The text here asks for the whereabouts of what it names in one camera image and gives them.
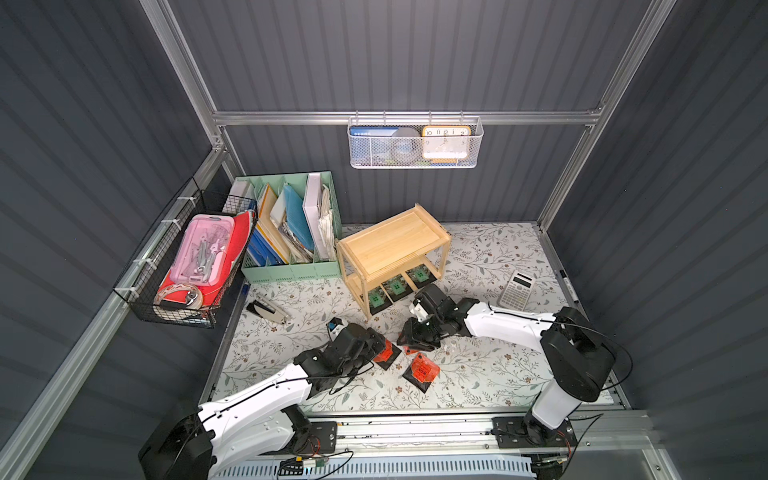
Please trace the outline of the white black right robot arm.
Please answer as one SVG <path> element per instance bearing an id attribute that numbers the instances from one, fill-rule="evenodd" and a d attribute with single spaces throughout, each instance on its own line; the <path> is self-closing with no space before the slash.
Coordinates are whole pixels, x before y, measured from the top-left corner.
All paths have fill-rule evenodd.
<path id="1" fill-rule="evenodd" d="M 522 312 L 493 306 L 474 298 L 455 301 L 435 285 L 415 294 L 411 316 L 397 344 L 417 351 L 433 351 L 453 336 L 490 338 L 521 345 L 545 356 L 553 379 L 535 398 L 519 423 L 510 430 L 494 429 L 501 439 L 515 439 L 536 447 L 570 446 L 570 415 L 583 403 L 598 399 L 608 387 L 609 374 L 619 354 L 634 369 L 634 359 L 621 344 L 594 328 L 576 308 L 555 313 Z"/>

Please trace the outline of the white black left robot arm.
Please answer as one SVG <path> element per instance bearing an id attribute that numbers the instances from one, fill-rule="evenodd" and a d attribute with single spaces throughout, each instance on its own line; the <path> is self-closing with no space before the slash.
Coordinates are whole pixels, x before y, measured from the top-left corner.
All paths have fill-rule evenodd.
<path id="1" fill-rule="evenodd" d="M 388 369 L 401 351 L 383 334 L 334 318 L 330 340 L 306 350 L 271 377 L 236 394 L 197 405 L 183 402 L 140 448 L 147 479 L 209 479 L 263 454 L 330 454 L 336 427 L 312 423 L 300 406 L 365 366 Z"/>

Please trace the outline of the green tea bag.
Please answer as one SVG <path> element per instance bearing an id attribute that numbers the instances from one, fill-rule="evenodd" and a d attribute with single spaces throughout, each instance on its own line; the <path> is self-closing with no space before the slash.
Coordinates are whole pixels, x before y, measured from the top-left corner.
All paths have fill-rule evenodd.
<path id="1" fill-rule="evenodd" d="M 425 264 L 413 267 L 407 270 L 406 273 L 417 289 L 424 288 L 437 280 L 433 272 Z"/>
<path id="2" fill-rule="evenodd" d="M 377 286 L 368 292 L 368 300 L 371 315 L 376 315 L 392 305 L 391 299 L 381 286 Z"/>
<path id="3" fill-rule="evenodd" d="M 397 302 L 413 292 L 412 287 L 402 275 L 384 281 L 382 286 L 392 302 Z"/>

